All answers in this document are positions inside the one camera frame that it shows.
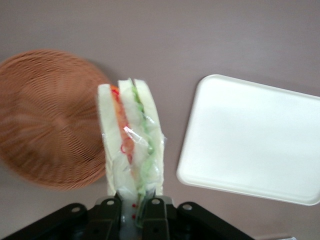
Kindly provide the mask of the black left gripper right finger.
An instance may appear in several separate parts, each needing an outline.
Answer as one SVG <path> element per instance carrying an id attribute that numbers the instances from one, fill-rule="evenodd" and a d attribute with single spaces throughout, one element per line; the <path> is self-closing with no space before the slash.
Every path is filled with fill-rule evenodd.
<path id="1" fill-rule="evenodd" d="M 252 240 L 235 226 L 195 202 L 178 207 L 159 197 L 146 202 L 143 240 Z"/>

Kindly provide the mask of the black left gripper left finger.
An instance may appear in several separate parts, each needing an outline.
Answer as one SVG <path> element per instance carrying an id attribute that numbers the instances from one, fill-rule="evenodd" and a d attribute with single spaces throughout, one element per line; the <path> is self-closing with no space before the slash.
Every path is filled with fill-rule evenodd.
<path id="1" fill-rule="evenodd" d="M 71 203 L 6 236 L 5 240 L 118 240 L 122 201 L 104 197 L 93 208 Z"/>

